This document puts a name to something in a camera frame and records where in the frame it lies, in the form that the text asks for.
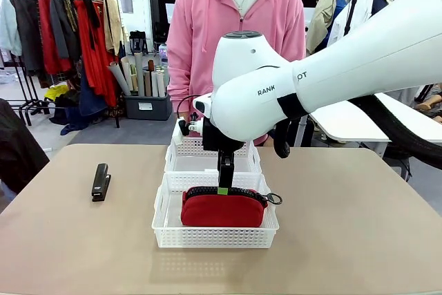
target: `beige table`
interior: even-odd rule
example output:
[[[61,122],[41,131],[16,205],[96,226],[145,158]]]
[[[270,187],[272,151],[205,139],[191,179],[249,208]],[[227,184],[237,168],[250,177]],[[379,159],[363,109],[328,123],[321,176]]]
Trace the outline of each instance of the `beige table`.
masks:
[[[260,149],[283,196],[271,249],[158,249],[165,146],[74,145],[0,215],[0,292],[404,294],[442,289],[442,222],[371,151]],[[112,180],[92,203],[97,163]]]

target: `black bag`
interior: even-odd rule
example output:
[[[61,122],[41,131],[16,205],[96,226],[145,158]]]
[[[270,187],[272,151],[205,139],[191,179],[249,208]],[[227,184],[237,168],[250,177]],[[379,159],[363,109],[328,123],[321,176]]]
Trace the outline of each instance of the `black bag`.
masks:
[[[144,53],[148,54],[146,33],[144,31],[131,31],[129,35],[129,41],[131,43],[131,52],[134,53]]]

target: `gray storage box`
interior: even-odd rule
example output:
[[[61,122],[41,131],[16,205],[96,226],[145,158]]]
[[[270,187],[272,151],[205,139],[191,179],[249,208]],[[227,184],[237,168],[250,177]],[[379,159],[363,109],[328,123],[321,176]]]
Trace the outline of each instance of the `gray storage box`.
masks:
[[[124,96],[127,117],[137,120],[167,120],[172,113],[169,95],[166,97]]]

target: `black zipper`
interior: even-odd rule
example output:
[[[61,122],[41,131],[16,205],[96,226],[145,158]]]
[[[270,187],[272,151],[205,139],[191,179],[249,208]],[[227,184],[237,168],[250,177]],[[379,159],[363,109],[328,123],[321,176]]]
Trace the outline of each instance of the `black zipper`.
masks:
[[[201,196],[201,195],[218,195],[218,187],[193,187],[187,191],[186,199]],[[257,200],[259,203],[263,205],[263,207],[267,206],[267,199],[261,195],[260,193],[256,193],[255,191],[251,191],[248,189],[242,188],[229,188],[227,192],[228,196],[244,196],[248,198],[252,198]]]

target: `pink hoodie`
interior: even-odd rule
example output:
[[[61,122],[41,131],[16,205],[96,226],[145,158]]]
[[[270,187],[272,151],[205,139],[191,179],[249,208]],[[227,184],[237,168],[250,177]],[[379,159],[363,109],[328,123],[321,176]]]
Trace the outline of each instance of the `pink hoodie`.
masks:
[[[174,111],[184,97],[213,90],[216,47],[222,36],[236,30],[261,32],[289,61],[305,57],[301,0],[257,0],[242,22],[233,0],[177,0],[167,40],[171,76],[168,92]],[[184,101],[180,112],[189,111],[190,105],[191,100]]]

